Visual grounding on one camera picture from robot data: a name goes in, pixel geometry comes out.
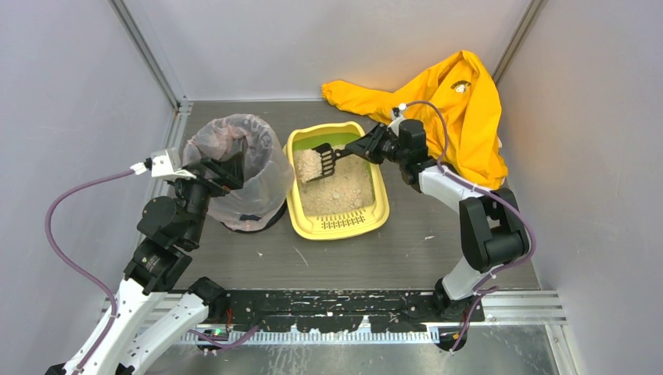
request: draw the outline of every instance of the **gray wall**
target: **gray wall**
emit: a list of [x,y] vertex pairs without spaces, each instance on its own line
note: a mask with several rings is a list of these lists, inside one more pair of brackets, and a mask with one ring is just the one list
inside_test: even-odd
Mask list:
[[[82,345],[104,299],[53,255],[48,205],[161,147],[173,111],[106,1],[4,2],[0,45],[0,372],[38,374]],[[113,289],[149,182],[92,188],[56,211],[61,247]]]
[[190,99],[251,100],[395,90],[460,49],[494,70],[529,0],[127,2]]
[[535,267],[591,374],[663,364],[661,20],[661,2],[548,2],[499,86]]

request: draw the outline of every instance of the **clear plastic bag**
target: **clear plastic bag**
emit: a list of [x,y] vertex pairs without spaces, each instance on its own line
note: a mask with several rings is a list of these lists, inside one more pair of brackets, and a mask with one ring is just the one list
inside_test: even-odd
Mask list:
[[183,164],[203,157],[229,159],[244,152],[244,187],[212,198],[207,214],[232,230],[262,230],[284,204],[295,180],[274,130],[254,115],[210,121],[187,141]]

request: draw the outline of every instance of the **litter scoop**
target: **litter scoop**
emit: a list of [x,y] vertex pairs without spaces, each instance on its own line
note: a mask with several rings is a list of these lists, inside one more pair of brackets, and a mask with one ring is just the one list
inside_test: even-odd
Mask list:
[[352,152],[347,149],[334,150],[329,143],[323,143],[313,150],[320,154],[320,164],[322,166],[320,176],[311,178],[309,181],[321,180],[330,177],[336,171],[336,160],[352,155]]

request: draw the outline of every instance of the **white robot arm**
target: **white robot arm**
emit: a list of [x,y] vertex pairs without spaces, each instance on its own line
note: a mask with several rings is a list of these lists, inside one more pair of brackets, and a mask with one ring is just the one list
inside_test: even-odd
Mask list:
[[[477,187],[455,174],[451,178],[450,166],[439,167],[428,156],[421,121],[400,115],[394,117],[390,125],[379,124],[347,144],[343,155],[357,155],[374,164],[383,163],[385,159],[398,164],[406,184],[436,198],[459,215],[463,257],[451,273],[438,280],[434,304],[440,314],[462,311],[491,270],[527,253],[529,240],[525,227],[500,203],[475,191],[475,188],[489,189]],[[509,189],[501,188],[492,193],[518,208]]]
[[[226,292],[203,277],[175,308],[136,337],[192,261],[185,253],[199,247],[210,198],[242,187],[242,161],[240,153],[226,162],[206,158],[182,169],[177,150],[169,149],[152,154],[144,166],[131,167],[136,174],[150,168],[153,177],[173,185],[175,197],[154,198],[143,209],[138,230],[145,239],[124,269],[115,294],[116,314],[109,309],[81,349],[68,362],[51,366],[48,375],[142,374],[184,332],[204,320],[223,318],[229,306]],[[203,178],[208,173],[214,177]]]

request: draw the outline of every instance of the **yellow jacket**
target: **yellow jacket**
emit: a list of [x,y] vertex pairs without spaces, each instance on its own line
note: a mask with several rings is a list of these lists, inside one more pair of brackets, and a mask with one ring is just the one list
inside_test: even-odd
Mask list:
[[[322,85],[322,96],[342,111],[368,115],[387,124],[393,107],[428,100],[442,111],[449,129],[445,161],[466,179],[491,189],[499,188],[507,176],[497,139],[500,97],[490,74],[472,52],[457,52],[393,93],[335,80]],[[427,105],[413,105],[405,117],[424,123],[428,154],[438,158],[444,132],[435,111]]]

